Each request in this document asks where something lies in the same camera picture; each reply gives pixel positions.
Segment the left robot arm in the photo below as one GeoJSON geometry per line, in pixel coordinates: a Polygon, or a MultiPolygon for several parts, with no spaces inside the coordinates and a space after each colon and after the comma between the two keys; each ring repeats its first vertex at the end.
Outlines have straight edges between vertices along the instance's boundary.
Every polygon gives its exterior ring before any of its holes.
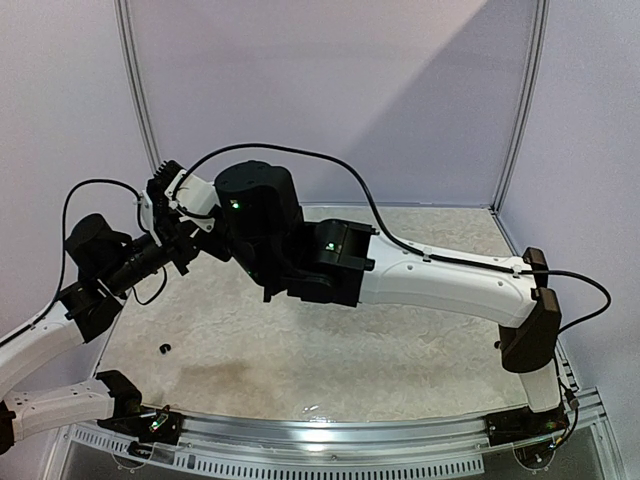
{"type": "Polygon", "coordinates": [[[50,304],[1,340],[1,450],[36,433],[83,421],[141,443],[175,445],[184,417],[170,407],[144,405],[120,371],[107,370],[76,384],[25,392],[18,384],[60,354],[111,328],[127,294],[173,264],[186,274],[196,258],[199,229],[174,213],[154,184],[137,194],[140,237],[111,228],[91,214],[63,233],[63,259],[78,269],[76,282],[58,285],[50,304]]]}

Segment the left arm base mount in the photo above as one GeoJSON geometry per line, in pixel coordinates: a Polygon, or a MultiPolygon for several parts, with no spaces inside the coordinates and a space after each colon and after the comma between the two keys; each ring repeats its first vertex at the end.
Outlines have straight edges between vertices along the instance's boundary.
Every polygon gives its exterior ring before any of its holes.
{"type": "Polygon", "coordinates": [[[114,401],[113,412],[106,419],[98,420],[103,429],[135,437],[140,443],[161,443],[176,446],[182,432],[185,417],[169,406],[152,408],[142,404],[142,394],[121,372],[99,372],[101,381],[114,401]]]}

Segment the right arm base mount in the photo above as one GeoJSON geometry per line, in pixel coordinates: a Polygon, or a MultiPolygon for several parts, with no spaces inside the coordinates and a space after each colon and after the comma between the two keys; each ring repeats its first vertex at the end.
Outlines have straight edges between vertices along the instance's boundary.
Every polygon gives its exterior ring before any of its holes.
{"type": "Polygon", "coordinates": [[[562,405],[541,413],[528,406],[518,407],[487,414],[483,421],[492,447],[568,431],[571,426],[562,405]]]}

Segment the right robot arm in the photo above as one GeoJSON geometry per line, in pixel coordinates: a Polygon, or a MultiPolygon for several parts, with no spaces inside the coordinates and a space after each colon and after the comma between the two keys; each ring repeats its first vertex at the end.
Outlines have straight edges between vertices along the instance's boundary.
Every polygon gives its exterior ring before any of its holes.
{"type": "Polygon", "coordinates": [[[502,367],[516,374],[528,406],[517,427],[537,436],[560,404],[554,352],[563,331],[555,270],[544,253],[490,257],[414,243],[382,220],[305,220],[291,173],[249,160],[202,185],[199,212],[265,301],[286,294],[304,302],[407,305],[467,314],[499,329],[502,367]]]}

